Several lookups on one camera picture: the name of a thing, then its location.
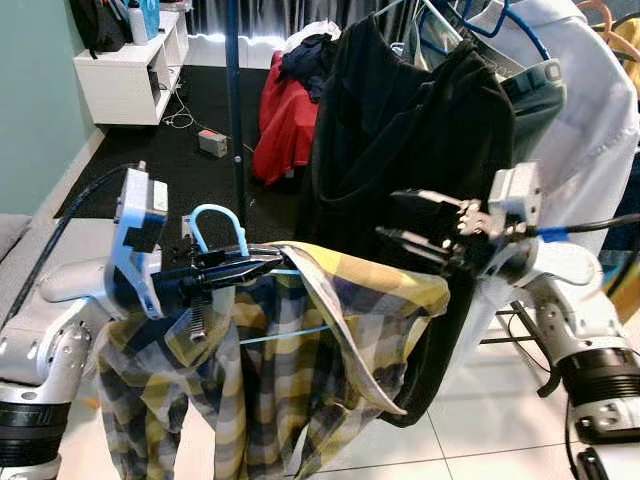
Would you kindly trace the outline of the yellow grey plaid shirt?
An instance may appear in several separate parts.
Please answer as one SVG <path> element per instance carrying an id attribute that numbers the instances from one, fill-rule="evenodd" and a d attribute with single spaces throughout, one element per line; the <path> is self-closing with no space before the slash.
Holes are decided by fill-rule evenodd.
<path id="1" fill-rule="evenodd" d="M 191 311 L 110 321 L 97 352 L 108 451 L 122 480 L 175 480 L 191 410 L 212 429 L 212 479 L 316 474 L 383 413 L 410 353 L 451 302 L 447 280 L 317 244 L 280 241 L 288 275 L 212 294 Z"/>

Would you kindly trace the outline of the light blue bag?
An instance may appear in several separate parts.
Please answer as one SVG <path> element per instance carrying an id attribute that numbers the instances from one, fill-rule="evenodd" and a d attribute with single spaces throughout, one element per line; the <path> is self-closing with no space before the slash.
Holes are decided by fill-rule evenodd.
<path id="1" fill-rule="evenodd" d="M 146 15 L 146 26 L 148 28 L 148 41 L 159 35 L 160 28 L 160 9 L 159 0 L 127 0 L 125 6 L 131 1 L 137 1 L 141 5 L 143 13 Z"/>

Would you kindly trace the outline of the white shirt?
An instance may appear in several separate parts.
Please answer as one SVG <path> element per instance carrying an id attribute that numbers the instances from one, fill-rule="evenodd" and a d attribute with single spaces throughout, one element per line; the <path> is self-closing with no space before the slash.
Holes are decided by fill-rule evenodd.
<path id="1" fill-rule="evenodd" d="M 511 6 L 559 61 L 564 82 L 562 109 L 527 159 L 539 166 L 539 224 L 571 227 L 611 219 L 639 147 L 635 87 L 572 0 L 512 0 Z M 500 33 L 495 47 L 525 65 L 540 61 L 516 33 Z"/>

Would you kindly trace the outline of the dark clothes pile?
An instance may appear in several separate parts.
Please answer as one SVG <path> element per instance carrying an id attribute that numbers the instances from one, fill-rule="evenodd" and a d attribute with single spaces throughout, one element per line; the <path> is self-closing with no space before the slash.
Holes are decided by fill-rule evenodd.
<path id="1" fill-rule="evenodd" d="M 332 73 L 333 60 L 337 54 L 337 41 L 328 33 L 317 33 L 303 38 L 301 44 L 284 52 L 280 73 L 283 79 L 292 79 L 301 84 L 312 104 L 319 104 L 323 96 L 326 79 Z"/>

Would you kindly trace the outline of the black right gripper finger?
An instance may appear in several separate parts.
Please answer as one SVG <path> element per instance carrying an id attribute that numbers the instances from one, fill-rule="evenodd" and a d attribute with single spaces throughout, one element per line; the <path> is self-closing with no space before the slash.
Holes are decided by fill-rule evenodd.
<path id="1" fill-rule="evenodd" d="M 434 244 L 428 237 L 396 228 L 376 228 L 375 232 L 385 241 L 397 244 L 403 251 L 424 261 L 425 273 L 448 275 L 461 266 L 461 259 L 452 248 Z"/>
<path id="2" fill-rule="evenodd" d="M 398 189 L 390 198 L 402 209 L 415 215 L 431 216 L 439 212 L 457 212 L 465 209 L 466 201 L 458 200 L 430 189 Z"/>

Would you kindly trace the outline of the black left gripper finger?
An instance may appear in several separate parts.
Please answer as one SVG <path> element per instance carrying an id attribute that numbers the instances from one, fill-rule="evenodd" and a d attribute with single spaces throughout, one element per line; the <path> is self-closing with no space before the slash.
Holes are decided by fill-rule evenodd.
<path id="1" fill-rule="evenodd" d="M 285 257 L 275 248 L 250 248 L 244 255 L 237 248 L 197 253 L 195 268 L 202 282 L 250 282 L 282 265 Z"/>
<path id="2" fill-rule="evenodd" d="M 183 306 L 209 305 L 212 302 L 212 292 L 255 282 L 260 276 L 268 275 L 271 270 L 273 269 L 195 270 L 179 276 L 175 294 Z"/>

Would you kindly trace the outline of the grey power adapter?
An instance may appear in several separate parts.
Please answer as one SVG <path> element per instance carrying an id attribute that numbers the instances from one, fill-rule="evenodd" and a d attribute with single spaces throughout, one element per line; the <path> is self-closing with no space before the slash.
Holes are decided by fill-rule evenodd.
<path id="1" fill-rule="evenodd" d="M 201 129 L 197 132 L 198 150 L 212 157 L 225 157 L 230 151 L 230 141 L 223 133 Z"/>

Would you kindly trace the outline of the white low shelf cabinet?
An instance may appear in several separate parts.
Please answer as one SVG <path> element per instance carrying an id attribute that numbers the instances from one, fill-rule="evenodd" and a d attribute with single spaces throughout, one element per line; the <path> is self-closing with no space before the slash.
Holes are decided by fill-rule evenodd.
<path id="1" fill-rule="evenodd" d="M 128 44 L 95 58 L 83 50 L 74 68 L 96 125 L 156 125 L 186 64 L 186 14 L 161 10 L 160 29 L 145 45 Z"/>

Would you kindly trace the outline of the black hanging garment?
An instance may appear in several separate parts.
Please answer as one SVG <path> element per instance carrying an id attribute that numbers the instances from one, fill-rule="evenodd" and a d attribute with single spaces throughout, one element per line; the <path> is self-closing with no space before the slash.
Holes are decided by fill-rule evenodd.
<path id="1" fill-rule="evenodd" d="M 410 230 L 438 241 L 454 224 L 396 200 L 430 189 L 458 200 L 485 195 L 513 159 L 515 109 L 493 69 L 466 41 L 439 67 L 415 67 L 385 40 L 380 15 L 340 35 L 317 108 L 294 237 L 412 273 L 433 262 L 380 236 Z"/>

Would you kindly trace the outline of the green shorts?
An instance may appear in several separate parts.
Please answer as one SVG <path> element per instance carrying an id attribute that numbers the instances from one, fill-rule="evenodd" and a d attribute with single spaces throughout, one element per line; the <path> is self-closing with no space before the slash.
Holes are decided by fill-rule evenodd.
<path id="1" fill-rule="evenodd" d="M 536 143 L 561 113 L 564 82 L 559 61 L 552 58 L 540 59 L 536 64 L 522 64 L 497 49 L 497 38 L 485 40 L 463 27 L 460 12 L 453 6 L 438 8 L 426 1 L 425 8 L 419 15 L 419 26 L 413 27 L 404 37 L 404 56 L 416 67 L 431 70 L 443 64 L 449 52 L 463 41 L 474 41 L 477 54 L 494 70 L 495 78 L 511 101 L 515 113 L 515 159 L 529 159 Z M 516 33 L 525 38 L 511 23 L 503 27 L 502 33 Z"/>

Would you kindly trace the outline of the black backpack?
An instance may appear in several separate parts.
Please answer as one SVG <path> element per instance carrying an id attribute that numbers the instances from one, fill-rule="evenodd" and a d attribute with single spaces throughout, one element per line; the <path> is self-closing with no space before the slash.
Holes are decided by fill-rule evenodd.
<path id="1" fill-rule="evenodd" d="M 119 0 L 68 0 L 79 38 L 92 59 L 131 44 L 127 9 Z"/>

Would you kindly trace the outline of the red cloth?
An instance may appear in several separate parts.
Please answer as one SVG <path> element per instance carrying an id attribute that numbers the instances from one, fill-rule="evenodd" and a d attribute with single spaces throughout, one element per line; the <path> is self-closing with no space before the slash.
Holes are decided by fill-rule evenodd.
<path id="1" fill-rule="evenodd" d="M 282 72 L 282 52 L 275 51 L 260 95 L 253 179 L 271 188 L 287 177 L 300 177 L 310 165 L 316 120 L 316 102 L 298 79 Z"/>

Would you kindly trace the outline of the dark pleated curtain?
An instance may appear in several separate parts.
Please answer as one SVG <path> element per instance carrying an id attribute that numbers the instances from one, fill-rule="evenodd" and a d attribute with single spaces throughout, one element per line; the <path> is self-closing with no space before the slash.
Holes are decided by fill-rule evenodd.
<path id="1" fill-rule="evenodd" d="M 378 26 L 390 41 L 419 26 L 425 0 L 191 0 L 186 14 L 191 35 L 225 35 L 234 26 L 246 38 L 284 38 L 315 22 L 339 28 L 378 14 Z"/>

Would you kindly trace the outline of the white bottle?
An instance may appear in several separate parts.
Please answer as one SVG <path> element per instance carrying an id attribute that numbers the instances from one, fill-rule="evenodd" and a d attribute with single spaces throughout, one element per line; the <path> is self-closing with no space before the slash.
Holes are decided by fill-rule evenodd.
<path id="1" fill-rule="evenodd" d="M 127 6 L 129 27 L 131 27 L 131 37 L 133 45 L 146 45 L 148 42 L 148 28 L 146 26 L 146 15 L 141 5 L 137 1 L 131 1 Z"/>

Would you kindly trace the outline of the white clothes hanger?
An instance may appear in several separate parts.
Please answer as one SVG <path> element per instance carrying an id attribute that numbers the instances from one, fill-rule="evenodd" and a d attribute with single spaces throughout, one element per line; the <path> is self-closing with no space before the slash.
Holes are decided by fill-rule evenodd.
<path id="1" fill-rule="evenodd" d="M 241 220 L 239 220 L 236 212 L 229 210 L 228 207 L 224 207 L 216 204 L 201 204 L 195 207 L 188 215 L 184 215 L 182 219 L 182 223 L 184 225 L 184 229 L 191 236 L 192 241 L 195 242 L 198 251 L 201 253 L 211 253 L 212 247 L 209 242 L 206 241 L 204 237 L 204 233 L 201 232 L 200 227 L 198 227 L 198 219 L 205 212 L 218 212 L 218 214 L 223 215 L 224 218 L 227 218 L 230 221 L 230 227 L 232 227 L 232 232 L 234 234 L 234 238 L 236 238 L 236 242 L 234 242 L 233 246 L 229 247 L 230 252 L 233 252 L 234 256 L 238 257 L 248 257 L 250 256 L 250 243 L 247 241 L 246 229 L 243 228 L 241 224 Z M 329 326 L 316 326 L 316 328 L 296 330 L 296 332 L 288 332 L 288 333 L 276 333 L 273 335 L 261 335 L 261 337 L 255 338 L 246 338 L 241 340 L 242 346 L 248 346 L 248 344 L 255 343 L 264 343 L 269 342 L 269 340 L 280 340 L 285 338 L 293 338 L 293 337 L 306 337 L 306 335 L 312 335 L 320 332 L 328 332 Z"/>

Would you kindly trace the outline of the blue clothes hanger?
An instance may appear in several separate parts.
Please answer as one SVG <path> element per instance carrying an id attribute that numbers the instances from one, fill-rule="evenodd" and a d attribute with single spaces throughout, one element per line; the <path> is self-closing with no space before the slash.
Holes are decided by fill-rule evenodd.
<path id="1" fill-rule="evenodd" d="M 543 61 L 550 60 L 547 47 L 529 23 L 512 10 L 512 0 L 463 0 L 460 18 L 463 27 L 485 40 L 493 40 L 508 23 L 530 42 Z"/>

